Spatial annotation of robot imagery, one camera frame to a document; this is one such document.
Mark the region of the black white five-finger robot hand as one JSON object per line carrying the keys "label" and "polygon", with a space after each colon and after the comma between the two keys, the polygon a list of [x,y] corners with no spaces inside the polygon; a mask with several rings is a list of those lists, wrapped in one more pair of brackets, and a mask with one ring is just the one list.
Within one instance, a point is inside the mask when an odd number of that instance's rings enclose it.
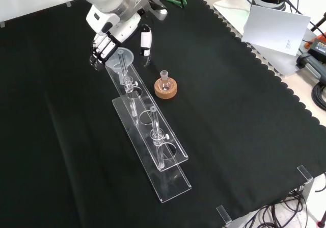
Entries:
{"label": "black white five-finger robot hand", "polygon": [[129,40],[138,30],[141,31],[141,56],[145,63],[149,62],[152,46],[151,28],[140,24],[141,10],[130,19],[123,21],[115,13],[103,13],[94,5],[87,14],[86,21],[96,35],[91,44],[90,65],[96,70],[102,70],[121,45]]}

